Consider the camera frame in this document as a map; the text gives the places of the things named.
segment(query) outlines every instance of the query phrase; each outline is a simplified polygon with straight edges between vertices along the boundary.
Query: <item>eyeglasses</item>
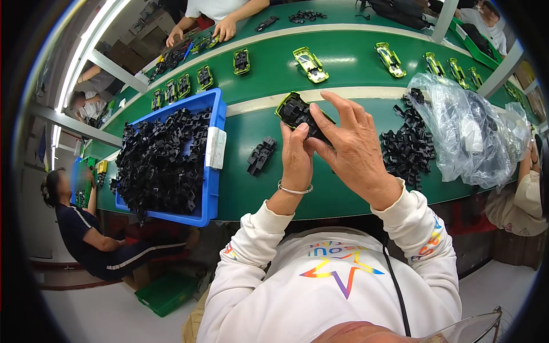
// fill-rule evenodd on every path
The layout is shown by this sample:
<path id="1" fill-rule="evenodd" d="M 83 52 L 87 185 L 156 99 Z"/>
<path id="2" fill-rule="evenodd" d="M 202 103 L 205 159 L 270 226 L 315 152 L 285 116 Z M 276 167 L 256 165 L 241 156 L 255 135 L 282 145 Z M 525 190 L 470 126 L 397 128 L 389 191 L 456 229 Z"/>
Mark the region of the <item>eyeglasses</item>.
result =
<path id="1" fill-rule="evenodd" d="M 425 337 L 418 343 L 476 343 L 492 328 L 496 328 L 494 340 L 500 328 L 501 307 L 493 312 L 480 314 L 452 324 Z"/>

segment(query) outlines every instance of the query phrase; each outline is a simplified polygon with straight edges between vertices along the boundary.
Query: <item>silver bangle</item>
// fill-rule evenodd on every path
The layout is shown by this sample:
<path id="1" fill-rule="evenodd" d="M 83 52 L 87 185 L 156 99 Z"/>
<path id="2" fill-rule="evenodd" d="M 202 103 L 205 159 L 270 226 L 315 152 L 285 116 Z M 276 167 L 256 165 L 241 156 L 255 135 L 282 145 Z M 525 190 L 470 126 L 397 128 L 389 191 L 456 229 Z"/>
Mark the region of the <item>silver bangle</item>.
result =
<path id="1" fill-rule="evenodd" d="M 312 192 L 313 186 L 312 186 L 312 184 L 310 184 L 309 187 L 306 190 L 304 190 L 303 192 L 300 192 L 298 190 L 285 189 L 284 187 L 282 187 L 282 180 L 279 180 L 278 181 L 278 189 L 285 190 L 286 192 L 292 193 L 292 194 L 307 194 L 307 193 Z"/>

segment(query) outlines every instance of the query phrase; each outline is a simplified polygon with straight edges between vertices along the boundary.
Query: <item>green workbench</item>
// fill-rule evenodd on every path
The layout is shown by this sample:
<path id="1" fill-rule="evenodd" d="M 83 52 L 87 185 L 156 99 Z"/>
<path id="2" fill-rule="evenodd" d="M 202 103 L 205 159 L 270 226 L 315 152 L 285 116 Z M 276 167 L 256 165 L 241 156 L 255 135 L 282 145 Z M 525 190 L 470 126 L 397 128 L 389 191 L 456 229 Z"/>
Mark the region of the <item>green workbench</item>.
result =
<path id="1" fill-rule="evenodd" d="M 371 20 L 366 21 L 363 17 L 355 16 L 359 12 L 349 1 L 317 0 L 269 7 L 250 18 L 230 42 L 259 34 L 255 31 L 255 28 L 271 15 L 280 17 L 280 20 L 266 28 L 264 32 L 299 26 L 289 22 L 287 18 L 300 9 L 313 9 L 316 12 L 328 15 L 327 19 L 317 19 L 314 22 L 307 22 L 307 25 L 369 24 L 395 27 L 420 32 L 425 35 L 431 32 L 430 30 L 418 31 L 405 27 L 379 17 L 374 12 L 368 12 L 371 9 L 366 9 L 365 14 L 371 16 Z M 452 36 L 454 36 L 453 32 L 448 31 L 446 37 L 451 42 Z M 390 48 L 397 53 L 403 68 L 407 71 L 407 76 L 393 78 L 389 75 L 373 49 L 377 42 L 388 42 L 390 44 Z M 311 52 L 315 53 L 322 62 L 325 70 L 330 74 L 327 81 L 318 85 L 314 84 L 307 79 L 302 69 L 297 67 L 292 51 L 302 46 L 308 46 Z M 463 68 L 468 77 L 470 89 L 473 91 L 476 89 L 470 80 L 470 73 L 467 69 L 475 66 L 483 80 L 486 80 L 492 72 L 488 67 L 471 57 L 451 48 L 386 32 L 356 30 L 303 32 L 260 40 L 247 44 L 246 47 L 250 53 L 251 70 L 243 76 L 237 76 L 233 73 L 233 51 L 231 50 L 216 54 L 202 63 L 191 65 L 173 77 L 178 78 L 184 72 L 188 72 L 191 76 L 191 94 L 195 94 L 197 91 L 196 71 L 204 64 L 208 64 L 214 77 L 213 87 L 220 87 L 223 90 L 223 101 L 227 105 L 233 105 L 247 100 L 308 89 L 358 86 L 406 87 L 413 75 L 426 71 L 427 66 L 422 58 L 425 52 L 435 53 L 437 60 L 441 61 L 445 68 L 447 77 L 450 78 L 450 69 L 446 61 L 450 57 L 457 58 L 459 66 Z M 197 55 L 191 55 L 186 64 L 192 62 L 192 59 L 196 57 Z M 151 112 L 150 104 L 153 92 L 154 89 L 151 89 L 132 104 L 127 105 L 120 115 L 114 118 L 104 130 L 121 137 L 126 121 L 135 121 Z M 124 92 L 117 94 L 115 100 L 117 102 L 123 98 L 129 100 L 135 94 L 137 94 L 136 91 L 127 88 Z M 391 129 L 396 130 L 403 123 L 402 118 L 395 116 L 393 110 L 395 104 L 402 105 L 400 99 L 360 98 L 354 100 L 373 115 L 378 133 Z M 503 87 L 489 100 L 494 105 L 503 108 L 506 103 L 515 101 Z M 524 97 L 524 100 L 529 119 L 536 123 L 537 119 L 533 116 L 526 97 Z M 329 103 L 319 102 L 319 104 L 327 114 L 339 122 L 337 112 Z M 279 144 L 282 144 L 279 119 L 273 113 L 274 108 L 267 108 L 227 118 L 225 124 L 225 131 L 228 133 L 227 145 L 225 165 L 220 173 L 219 214 L 217 220 L 239 220 L 244 213 L 256 211 L 261 202 L 268 199 L 276 190 L 276 184 L 282 175 L 281 146 L 257 176 L 251 176 L 246 172 L 248 168 L 247 159 L 251 151 L 264 137 L 271 136 Z M 92 142 L 86 148 L 84 155 L 103 159 L 116 151 L 116 148 L 99 142 Z M 369 206 L 347 189 L 322 159 L 315 155 L 313 160 L 315 164 L 315 173 L 312 180 L 315 186 L 314 195 L 304 197 L 296 212 L 296 219 L 370 213 Z M 123 212 L 115 208 L 114 196 L 108 190 L 108 183 L 115 176 L 116 166 L 112 161 L 109 162 L 105 186 L 98 192 L 97 208 Z M 472 186 L 463 184 L 460 179 L 443 183 L 440 171 L 436 168 L 434 162 L 432 163 L 432 173 L 422 175 L 422 178 L 423 194 L 427 196 L 429 203 L 461 198 L 471 194 L 472 191 Z"/>

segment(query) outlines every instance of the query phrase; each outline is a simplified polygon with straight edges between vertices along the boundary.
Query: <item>white sweatshirt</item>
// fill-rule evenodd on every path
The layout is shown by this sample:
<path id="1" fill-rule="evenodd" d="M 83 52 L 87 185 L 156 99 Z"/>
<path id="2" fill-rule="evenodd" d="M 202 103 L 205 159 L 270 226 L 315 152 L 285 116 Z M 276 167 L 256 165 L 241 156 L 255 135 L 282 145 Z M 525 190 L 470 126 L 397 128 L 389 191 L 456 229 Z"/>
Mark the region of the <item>white sweatshirt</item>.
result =
<path id="1" fill-rule="evenodd" d="M 410 265 L 390 257 L 412 337 L 459 321 L 452 238 L 425 196 L 403 187 L 393 206 L 372 212 Z M 242 217 L 241 229 L 220 252 L 197 342 L 310 342 L 352 320 L 404 336 L 381 244 L 367 234 L 343 230 L 347 232 L 319 232 L 278 245 L 292 218 L 276 215 L 265 202 L 256 214 Z"/>

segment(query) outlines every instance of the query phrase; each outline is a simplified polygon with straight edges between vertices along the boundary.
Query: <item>woman in navy outfit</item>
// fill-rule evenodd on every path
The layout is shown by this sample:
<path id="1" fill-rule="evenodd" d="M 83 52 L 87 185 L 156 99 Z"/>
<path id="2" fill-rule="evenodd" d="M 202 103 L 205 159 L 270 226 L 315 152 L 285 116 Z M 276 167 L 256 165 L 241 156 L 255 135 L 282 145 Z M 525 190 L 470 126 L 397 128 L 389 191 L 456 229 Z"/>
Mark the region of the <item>woman in navy outfit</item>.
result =
<path id="1" fill-rule="evenodd" d="M 96 214 L 96 183 L 92 183 L 88 208 L 83 209 L 70 202 L 72 191 L 64 168 L 48 174 L 40 187 L 44 202 L 55 208 L 61 237 L 71 256 L 91 275 L 105 281 L 119 280 L 153 258 L 179 254 L 185 242 L 140 240 L 127 245 L 126 240 L 116 240 L 102 235 Z"/>

